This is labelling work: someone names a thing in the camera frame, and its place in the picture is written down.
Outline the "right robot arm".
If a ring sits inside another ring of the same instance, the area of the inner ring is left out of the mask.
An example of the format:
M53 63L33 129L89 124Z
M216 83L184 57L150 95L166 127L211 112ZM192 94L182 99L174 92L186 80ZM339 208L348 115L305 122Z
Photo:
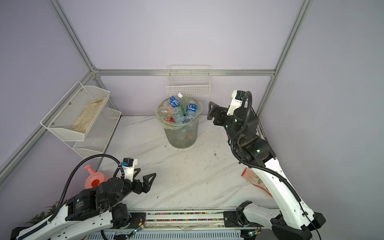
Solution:
M209 102L207 119L224 127L232 154L262 181L278 210L245 201L235 211L224 213L225 226L242 228L245 240L256 239L262 228L272 230L279 240L311 240L312 232L318 232L326 219L308 207L291 185L272 147L262 137L252 102L251 92L234 91L227 108Z

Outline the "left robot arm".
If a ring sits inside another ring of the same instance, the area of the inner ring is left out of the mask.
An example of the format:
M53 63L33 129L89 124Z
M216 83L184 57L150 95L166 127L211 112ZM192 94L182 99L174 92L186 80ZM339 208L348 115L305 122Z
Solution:
M66 200L69 185L77 170L87 161L96 158L108 158L117 163L113 177ZM29 228L13 229L11 239L50 240L58 237L69 240L94 231L136 228L143 225L146 215L131 215L121 201L131 193L148 193L157 175L153 173L143 176L142 180L137 179L141 170L135 167L136 164L135 159L125 158L120 162L107 154L85 158L71 172L53 213Z

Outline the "blue label bottle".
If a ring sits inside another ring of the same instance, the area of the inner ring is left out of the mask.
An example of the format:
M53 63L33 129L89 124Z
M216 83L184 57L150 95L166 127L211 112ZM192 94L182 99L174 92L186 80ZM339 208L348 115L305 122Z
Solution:
M190 102L187 104L186 108L186 121L190 122L197 116L198 104Z
M184 124L186 122L186 118L180 107L172 108L171 114L172 114L174 123Z
M175 96L171 96L168 100L167 103L170 107L176 108L182 106L182 99L183 99L183 94L178 93Z

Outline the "green soda bottle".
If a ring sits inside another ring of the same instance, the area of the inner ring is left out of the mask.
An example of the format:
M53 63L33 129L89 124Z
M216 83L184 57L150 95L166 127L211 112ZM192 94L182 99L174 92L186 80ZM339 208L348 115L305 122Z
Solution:
M179 105L179 108L181 109L182 114L185 116L185 115L186 115L186 109L185 109L184 105L183 105L183 104L180 104L180 105Z

